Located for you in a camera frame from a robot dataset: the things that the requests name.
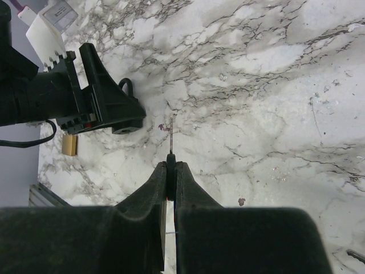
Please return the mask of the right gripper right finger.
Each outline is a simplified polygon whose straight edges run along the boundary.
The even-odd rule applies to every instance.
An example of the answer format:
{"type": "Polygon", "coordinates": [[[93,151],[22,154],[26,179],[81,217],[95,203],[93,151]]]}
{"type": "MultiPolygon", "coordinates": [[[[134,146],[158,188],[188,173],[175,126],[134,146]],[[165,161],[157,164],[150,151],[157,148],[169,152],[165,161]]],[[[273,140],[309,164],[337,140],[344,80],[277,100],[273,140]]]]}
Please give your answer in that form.
{"type": "Polygon", "coordinates": [[[225,208],[176,165],[178,273],[331,273],[313,219],[299,208],[225,208]]]}

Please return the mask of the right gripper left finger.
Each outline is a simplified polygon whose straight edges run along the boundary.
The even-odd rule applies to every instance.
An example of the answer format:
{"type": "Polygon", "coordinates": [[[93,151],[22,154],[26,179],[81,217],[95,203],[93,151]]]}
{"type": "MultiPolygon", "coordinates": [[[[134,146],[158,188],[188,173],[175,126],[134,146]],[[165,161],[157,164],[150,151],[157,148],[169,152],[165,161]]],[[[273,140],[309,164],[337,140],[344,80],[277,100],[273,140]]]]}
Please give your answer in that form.
{"type": "Polygon", "coordinates": [[[165,162],[114,206],[1,209],[2,273],[160,273],[165,162]]]}

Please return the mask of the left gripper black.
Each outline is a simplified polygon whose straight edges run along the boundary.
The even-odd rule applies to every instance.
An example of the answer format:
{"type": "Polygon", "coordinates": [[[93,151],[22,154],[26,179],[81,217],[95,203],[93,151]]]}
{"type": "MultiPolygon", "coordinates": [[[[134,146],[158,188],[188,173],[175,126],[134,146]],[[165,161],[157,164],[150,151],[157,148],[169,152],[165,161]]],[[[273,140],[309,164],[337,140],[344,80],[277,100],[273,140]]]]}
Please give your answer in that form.
{"type": "Polygon", "coordinates": [[[122,135],[141,129],[146,112],[139,101],[122,92],[93,44],[85,43],[79,51],[88,80],[86,97],[75,71],[76,55],[68,51],[67,58],[31,80],[10,75],[1,80],[1,126],[55,119],[69,134],[110,128],[122,135]]]}

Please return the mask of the black-headed key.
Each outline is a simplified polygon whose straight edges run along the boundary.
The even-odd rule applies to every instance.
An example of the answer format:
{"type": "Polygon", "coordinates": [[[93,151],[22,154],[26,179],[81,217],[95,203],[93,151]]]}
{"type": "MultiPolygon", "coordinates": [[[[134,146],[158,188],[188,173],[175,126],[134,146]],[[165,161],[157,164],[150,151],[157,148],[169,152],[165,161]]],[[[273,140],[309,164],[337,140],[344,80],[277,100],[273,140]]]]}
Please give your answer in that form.
{"type": "Polygon", "coordinates": [[[169,201],[175,200],[175,166],[176,156],[173,153],[173,117],[170,118],[170,131],[169,131],[169,154],[167,155],[167,199],[169,201]]]}

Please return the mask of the black padlock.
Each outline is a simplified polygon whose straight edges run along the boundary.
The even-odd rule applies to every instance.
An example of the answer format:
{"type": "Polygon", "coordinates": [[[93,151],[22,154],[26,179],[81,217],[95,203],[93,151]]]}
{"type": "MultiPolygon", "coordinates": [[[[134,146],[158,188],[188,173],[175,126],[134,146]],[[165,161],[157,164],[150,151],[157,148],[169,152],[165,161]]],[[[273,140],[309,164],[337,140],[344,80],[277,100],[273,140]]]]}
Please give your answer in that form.
{"type": "Polygon", "coordinates": [[[118,86],[120,87],[122,92],[126,94],[127,97],[133,100],[137,100],[137,98],[134,96],[133,83],[129,78],[123,78],[122,80],[120,80],[118,86]]]}

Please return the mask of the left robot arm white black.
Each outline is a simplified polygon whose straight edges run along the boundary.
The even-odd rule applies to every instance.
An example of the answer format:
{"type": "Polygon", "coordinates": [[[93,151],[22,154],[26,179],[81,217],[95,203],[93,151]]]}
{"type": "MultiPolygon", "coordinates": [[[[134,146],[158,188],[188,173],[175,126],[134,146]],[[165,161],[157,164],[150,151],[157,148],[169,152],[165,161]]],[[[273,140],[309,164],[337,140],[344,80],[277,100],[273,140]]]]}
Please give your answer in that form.
{"type": "Polygon", "coordinates": [[[11,45],[11,10],[1,2],[1,126],[56,120],[68,134],[111,128],[127,134],[143,126],[145,110],[133,95],[133,84],[116,83],[91,43],[79,52],[88,80],[80,88],[73,51],[49,47],[46,71],[11,45]]]}

